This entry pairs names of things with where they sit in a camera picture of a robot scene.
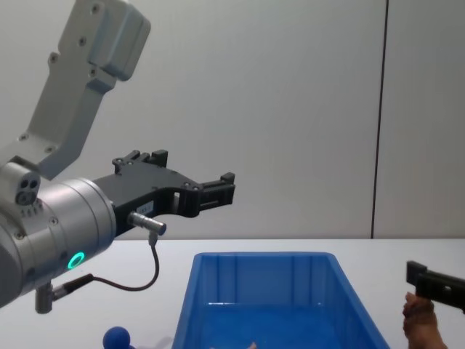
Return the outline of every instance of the gray wall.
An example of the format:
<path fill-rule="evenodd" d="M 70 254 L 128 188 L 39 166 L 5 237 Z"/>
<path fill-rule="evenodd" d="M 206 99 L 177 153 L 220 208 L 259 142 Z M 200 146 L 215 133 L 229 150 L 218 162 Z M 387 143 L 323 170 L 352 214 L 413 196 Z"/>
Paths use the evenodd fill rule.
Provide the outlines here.
<path fill-rule="evenodd" d="M 3 5 L 1 146 L 31 117 L 72 3 Z M 231 207 L 162 217 L 167 238 L 370 236 L 382 1 L 132 3 L 153 24 L 149 42 L 60 179 L 165 148 L 194 180 L 233 171 L 238 185 Z"/>
<path fill-rule="evenodd" d="M 389 11 L 375 237 L 465 236 L 465 2 Z"/>

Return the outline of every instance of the silver cylindrical joint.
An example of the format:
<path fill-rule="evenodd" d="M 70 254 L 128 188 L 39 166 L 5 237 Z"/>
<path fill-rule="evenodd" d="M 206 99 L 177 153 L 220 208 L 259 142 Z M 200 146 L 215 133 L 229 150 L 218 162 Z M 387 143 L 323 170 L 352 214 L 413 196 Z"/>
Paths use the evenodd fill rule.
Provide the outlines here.
<path fill-rule="evenodd" d="M 63 285 L 58 286 L 56 289 L 53 289 L 53 300 L 61 300 L 63 297 L 66 297 L 68 292 L 65 290 Z"/>
<path fill-rule="evenodd" d="M 137 212 L 131 212 L 128 216 L 128 223 L 134 227 L 144 228 L 156 232 L 162 236 L 166 232 L 166 224 L 144 216 Z"/>
<path fill-rule="evenodd" d="M 50 185 L 10 217 L 0 212 L 0 307 L 104 251 L 116 233 L 111 202 L 88 180 Z"/>

